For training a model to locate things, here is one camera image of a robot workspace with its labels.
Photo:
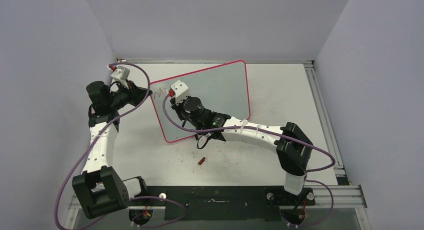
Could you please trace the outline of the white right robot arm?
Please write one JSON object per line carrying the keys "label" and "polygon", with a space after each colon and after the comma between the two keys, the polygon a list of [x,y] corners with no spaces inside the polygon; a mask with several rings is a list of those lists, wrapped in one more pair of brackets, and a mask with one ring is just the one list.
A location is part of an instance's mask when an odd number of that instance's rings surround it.
{"label": "white right robot arm", "polygon": [[292,122],[284,126],[254,124],[211,111],[203,106],[198,97],[188,97],[181,103],[172,97],[169,102],[182,121],[180,129],[189,122],[194,127],[194,133],[206,135],[208,140],[243,142],[275,152],[281,168],[286,172],[282,194],[284,200],[295,204],[302,199],[312,142],[298,125]]}

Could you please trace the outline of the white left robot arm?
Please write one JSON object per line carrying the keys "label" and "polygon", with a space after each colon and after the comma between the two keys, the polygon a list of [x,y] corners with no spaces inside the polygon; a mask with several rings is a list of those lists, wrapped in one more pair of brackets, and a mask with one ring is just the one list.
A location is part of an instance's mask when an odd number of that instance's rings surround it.
{"label": "white left robot arm", "polygon": [[119,132],[119,110],[137,106],[152,91],[133,81],[115,82],[116,91],[103,81],[87,85],[91,100],[88,125],[93,147],[88,151],[81,174],[72,178],[72,187],[88,219],[94,219],[129,206],[130,200],[143,205],[149,199],[145,180],[136,176],[122,180],[112,167],[115,140]]}

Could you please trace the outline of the red marker cap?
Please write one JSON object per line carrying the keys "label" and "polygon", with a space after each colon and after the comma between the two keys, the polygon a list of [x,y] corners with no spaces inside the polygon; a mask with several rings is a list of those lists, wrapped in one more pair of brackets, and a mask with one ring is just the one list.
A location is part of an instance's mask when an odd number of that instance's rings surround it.
{"label": "red marker cap", "polygon": [[205,157],[203,157],[197,164],[198,165],[202,165],[204,162],[205,162],[205,160],[206,160],[206,158]]}

